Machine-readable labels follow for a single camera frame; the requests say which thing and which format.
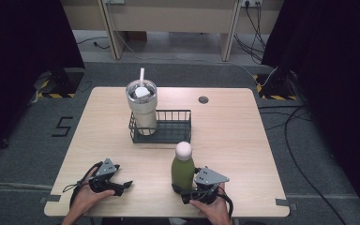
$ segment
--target human arm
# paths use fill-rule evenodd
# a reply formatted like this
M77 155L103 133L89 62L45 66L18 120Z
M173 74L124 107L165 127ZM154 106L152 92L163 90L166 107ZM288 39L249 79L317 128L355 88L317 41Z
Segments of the human arm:
M87 177L92 176L93 172L97 169L94 168ZM64 218L62 225L75 224L79 218L83 216L89 209L91 209L99 201L112 196L115 193L114 190L105 190L103 192L96 193L88 185L88 181L83 181L82 187L79 190L77 196L74 199L69 212Z
M224 183L220 183L218 194L223 195L224 188ZM205 204L196 200L190 200L189 203L200 210L200 216L206 215L213 225L231 225L227 204L223 198L217 197L211 204Z

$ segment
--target bottle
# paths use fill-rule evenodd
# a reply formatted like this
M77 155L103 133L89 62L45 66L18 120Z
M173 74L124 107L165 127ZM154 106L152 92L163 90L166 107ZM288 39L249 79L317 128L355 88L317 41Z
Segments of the bottle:
M172 188L180 194L192 190L195 166L192 159L192 148L188 142L176 145L176 155L172 162Z

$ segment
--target black wire basket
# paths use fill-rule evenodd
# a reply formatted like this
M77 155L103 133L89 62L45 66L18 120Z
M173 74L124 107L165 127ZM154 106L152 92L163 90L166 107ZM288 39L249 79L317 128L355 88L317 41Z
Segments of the black wire basket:
M134 143L191 142L190 110L156 110L157 127L137 127L133 113L130 116L130 137Z

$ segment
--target wooden table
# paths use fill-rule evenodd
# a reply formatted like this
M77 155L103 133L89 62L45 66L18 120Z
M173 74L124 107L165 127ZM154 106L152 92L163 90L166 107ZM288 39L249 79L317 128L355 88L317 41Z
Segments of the wooden table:
M193 158L197 167L230 178L226 192L233 201L233 217L286 217L287 206L262 119L252 92L246 88L157 89L160 110L191 110ZM201 104L199 97L209 98ZM72 191L65 186L81 179L96 162L110 158L120 170L112 182L133 181L122 197L99 202L86 215L93 217L196 218L198 211L184 205L171 187L175 144L133 143L125 87L93 90L52 188L62 195L47 202L45 214L65 216Z

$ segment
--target yellow black tape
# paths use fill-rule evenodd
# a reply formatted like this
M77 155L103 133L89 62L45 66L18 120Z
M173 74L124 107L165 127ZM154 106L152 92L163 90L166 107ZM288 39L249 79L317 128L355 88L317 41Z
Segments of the yellow black tape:
M74 98L75 94L39 93L40 98Z
M74 98L75 93L54 93L54 91L49 90L48 84L50 80L45 81L40 90L41 92L37 95L39 98Z
M259 75L253 76L254 80L256 81L256 88L257 92L259 93L260 98L263 99L274 99L274 100L296 100L296 96L293 95L290 91L289 95L266 95L262 88L262 83L259 83Z

